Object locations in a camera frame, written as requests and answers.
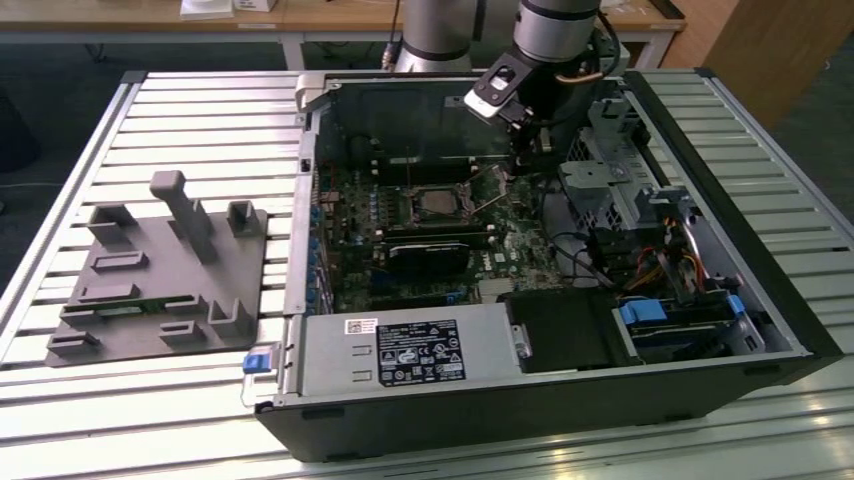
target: circuit board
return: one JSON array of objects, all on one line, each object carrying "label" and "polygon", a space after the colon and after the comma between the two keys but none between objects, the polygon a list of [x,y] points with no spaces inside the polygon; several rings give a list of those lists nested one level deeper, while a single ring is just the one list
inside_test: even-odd
[{"label": "circuit board", "polygon": [[[335,312],[485,303],[495,301],[487,288],[505,293],[566,284],[534,214],[531,183],[505,182],[495,161],[475,162],[471,170],[465,182],[413,186],[382,185],[376,172],[322,170]],[[466,247],[465,266],[453,275],[402,280],[388,257],[425,244]]]}]

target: black computer case side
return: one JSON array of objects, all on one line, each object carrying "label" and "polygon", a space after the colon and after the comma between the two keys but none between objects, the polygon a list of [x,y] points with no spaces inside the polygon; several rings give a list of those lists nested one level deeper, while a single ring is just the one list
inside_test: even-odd
[{"label": "black computer case side", "polygon": [[698,418],[817,361],[754,361],[311,406],[263,403],[255,416],[298,460],[340,461]]}]

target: warning label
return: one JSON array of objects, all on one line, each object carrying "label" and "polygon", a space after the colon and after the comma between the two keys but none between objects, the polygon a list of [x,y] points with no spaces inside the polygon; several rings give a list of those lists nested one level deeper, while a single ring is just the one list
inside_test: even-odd
[{"label": "warning label", "polygon": [[376,346],[384,387],[466,379],[457,320],[378,325]]}]

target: blue latch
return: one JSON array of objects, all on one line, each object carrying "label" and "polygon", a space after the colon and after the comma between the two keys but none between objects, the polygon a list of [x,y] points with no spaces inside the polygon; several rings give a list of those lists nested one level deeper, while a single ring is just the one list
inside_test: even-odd
[{"label": "blue latch", "polygon": [[250,353],[243,359],[243,373],[267,373],[271,371],[272,352]]},{"label": "blue latch", "polygon": [[658,300],[630,300],[619,307],[619,315],[623,323],[631,325],[635,322],[662,322],[667,320],[665,307]]},{"label": "blue latch", "polygon": [[729,297],[726,297],[726,301],[730,304],[730,308],[733,309],[735,318],[741,317],[747,311],[741,297],[738,295],[730,295]]}]

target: aluminum slotted table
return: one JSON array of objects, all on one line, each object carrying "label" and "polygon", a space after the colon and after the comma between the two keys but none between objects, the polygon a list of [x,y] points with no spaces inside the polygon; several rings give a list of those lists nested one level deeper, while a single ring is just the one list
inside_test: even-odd
[{"label": "aluminum slotted table", "polygon": [[[92,242],[83,224],[106,202],[167,214],[148,193],[156,170],[183,170],[208,212],[251,199],[272,214],[258,342],[283,333],[298,74],[128,75],[0,300],[0,477],[759,479],[854,468],[852,226],[718,80],[645,75],[849,357],[699,420],[340,464],[294,460],[254,420],[243,352],[46,367]],[[267,380],[254,395],[272,393]]]}]

